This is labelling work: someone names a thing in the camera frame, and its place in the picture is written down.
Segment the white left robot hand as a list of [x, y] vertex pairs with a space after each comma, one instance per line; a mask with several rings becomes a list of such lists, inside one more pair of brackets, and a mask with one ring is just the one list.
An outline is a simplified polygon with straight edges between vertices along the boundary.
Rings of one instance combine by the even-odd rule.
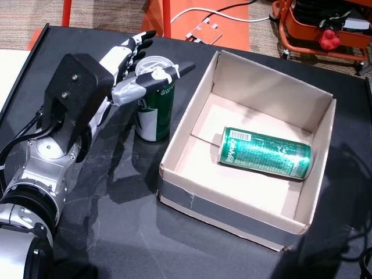
[[152, 45], [152, 38], [155, 35], [155, 30], [136, 34], [119, 46], [111, 48], [99, 61], [99, 64], [112, 74], [114, 83], [107, 97], [89, 122], [88, 126], [92, 136], [96, 134], [98, 126], [104, 122], [103, 116], [109, 110], [110, 105], [120, 107], [142, 98], [147, 93], [159, 91], [195, 68], [193, 62], [182, 62], [174, 66], [167, 66], [164, 69], [157, 67], [149, 73], [127, 79], [126, 77], [131, 66], [134, 65], [134, 61], [145, 55], [142, 49]]

